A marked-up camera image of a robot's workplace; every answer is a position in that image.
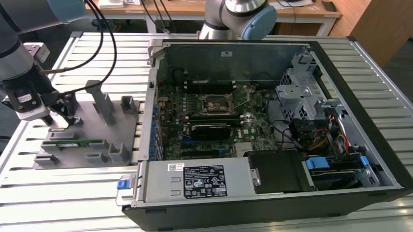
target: white table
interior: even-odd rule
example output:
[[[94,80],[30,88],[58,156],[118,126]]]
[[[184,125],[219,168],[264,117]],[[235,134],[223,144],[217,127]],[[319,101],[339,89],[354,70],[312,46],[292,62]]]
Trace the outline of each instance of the white table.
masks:
[[[112,99],[133,95],[145,100],[149,70],[148,44],[150,39],[194,39],[182,34],[117,34],[120,62],[113,76],[104,85]],[[51,75],[57,88],[70,90],[85,85],[89,79],[102,79],[113,64],[113,42],[105,37],[102,53],[86,67],[62,75]],[[395,87],[386,73],[374,63],[358,43],[347,38],[272,36],[269,40],[317,40],[339,71],[368,110],[391,146],[413,174],[413,107]],[[71,38],[55,68],[84,62],[96,52],[100,33],[85,33]],[[332,96],[332,86],[327,83]],[[86,93],[78,99],[92,99]],[[34,170],[34,158],[46,137],[42,121],[22,122],[11,143],[0,156],[0,231],[106,231],[141,232],[116,204],[117,181],[133,174],[136,166]],[[140,148],[141,126],[137,126],[134,147]],[[210,232],[411,232],[413,231],[413,200],[404,197],[395,202],[378,203],[332,218],[259,223],[192,231]]]
[[[108,19],[142,19],[148,23],[149,33],[157,33],[157,26],[153,23],[150,17],[144,14],[105,14]],[[161,20],[160,15],[152,15],[154,20]],[[96,19],[93,14],[89,14],[89,19]],[[201,15],[172,15],[174,20],[186,20],[186,21],[204,21],[205,17]],[[279,17],[279,23],[317,23],[321,24],[321,27],[317,32],[317,36],[329,36],[335,23],[337,21],[337,17],[324,17],[324,18],[315,18],[315,17]]]

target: green circuit board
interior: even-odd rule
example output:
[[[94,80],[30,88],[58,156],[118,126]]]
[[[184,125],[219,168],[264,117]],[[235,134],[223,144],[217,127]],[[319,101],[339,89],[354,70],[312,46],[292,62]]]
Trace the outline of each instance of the green circuit board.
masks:
[[[237,157],[235,145],[251,142],[255,150],[276,150],[277,141],[264,108],[268,90],[256,90],[252,84],[237,84],[232,94],[186,94],[181,87],[160,87],[162,109],[164,160],[192,159],[184,154],[220,150],[223,158]],[[212,114],[239,115],[244,117],[241,127],[233,127],[229,139],[217,141],[193,141],[189,136],[188,115],[201,115],[209,109]]]

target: motherboard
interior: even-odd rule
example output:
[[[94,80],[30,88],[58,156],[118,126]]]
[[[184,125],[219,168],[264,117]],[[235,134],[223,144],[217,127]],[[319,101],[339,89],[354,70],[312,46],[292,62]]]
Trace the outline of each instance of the motherboard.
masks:
[[[257,84],[161,85],[164,160],[243,157],[276,150],[267,115],[268,89]]]

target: wooden desk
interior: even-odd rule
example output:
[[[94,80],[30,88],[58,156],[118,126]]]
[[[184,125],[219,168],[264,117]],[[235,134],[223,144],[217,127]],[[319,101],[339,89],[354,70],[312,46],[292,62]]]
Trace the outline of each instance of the wooden desk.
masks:
[[[164,0],[172,18],[174,20],[194,20],[204,21],[205,20],[205,3],[204,2],[192,2],[185,0]],[[161,20],[156,4],[153,0],[146,0],[146,6],[149,9],[149,13],[154,20]],[[161,2],[158,1],[158,6],[164,18],[166,19],[166,11],[162,7]],[[328,36],[336,20],[341,18],[343,14],[340,12],[329,12],[325,10],[321,0],[317,0],[317,3],[313,5],[300,7],[296,9],[284,9],[277,10],[279,19],[277,22],[281,23],[319,23],[323,24],[317,35]],[[102,9],[102,13],[106,15],[108,19],[144,19],[148,22],[149,33],[157,33],[157,27],[146,15],[145,8],[142,5],[126,5],[125,8],[114,8],[114,9]]]

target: blue release tab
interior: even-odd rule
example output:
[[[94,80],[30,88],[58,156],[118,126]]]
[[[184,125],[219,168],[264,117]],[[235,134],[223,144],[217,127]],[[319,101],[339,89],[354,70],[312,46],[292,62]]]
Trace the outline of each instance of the blue release tab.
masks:
[[[132,188],[132,181],[130,180],[120,180],[118,181],[118,190],[125,190]]]
[[[363,162],[363,165],[367,167],[367,166],[370,166],[370,160],[368,160],[368,157],[366,157],[366,156],[362,156],[360,157],[360,160],[362,160],[362,162]]]
[[[331,168],[328,159],[325,157],[312,157],[307,160],[308,169]]]
[[[315,169],[315,165],[313,165],[313,163],[312,163],[311,160],[307,160],[307,161],[305,161],[305,164],[308,165],[308,169],[309,169],[309,170]]]

